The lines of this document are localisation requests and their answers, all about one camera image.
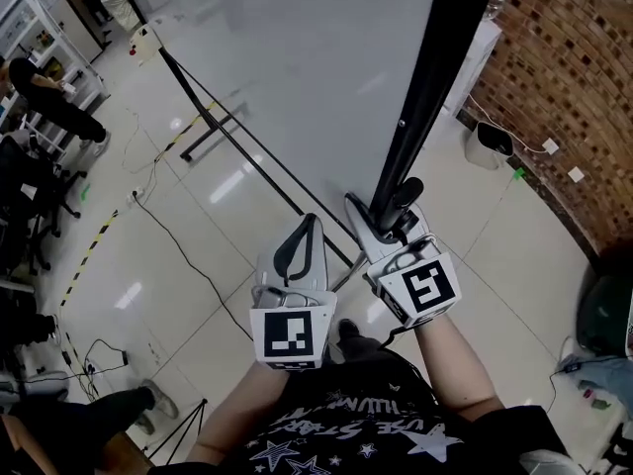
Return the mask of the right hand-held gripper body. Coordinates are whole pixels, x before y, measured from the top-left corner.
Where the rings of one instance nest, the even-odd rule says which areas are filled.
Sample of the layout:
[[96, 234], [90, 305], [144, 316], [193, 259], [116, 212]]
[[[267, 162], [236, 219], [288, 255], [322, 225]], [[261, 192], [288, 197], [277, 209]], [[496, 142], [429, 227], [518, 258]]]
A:
[[428, 323], [461, 300], [451, 256], [433, 237], [421, 237], [371, 264], [366, 280], [404, 328]]

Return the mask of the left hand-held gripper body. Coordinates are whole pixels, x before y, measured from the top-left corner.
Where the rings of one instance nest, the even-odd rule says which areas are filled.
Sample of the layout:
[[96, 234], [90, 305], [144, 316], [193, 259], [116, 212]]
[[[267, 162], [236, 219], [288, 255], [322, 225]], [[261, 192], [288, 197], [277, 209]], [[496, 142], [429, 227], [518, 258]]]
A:
[[249, 311], [256, 360], [272, 369], [322, 366], [337, 306], [330, 291], [257, 285]]

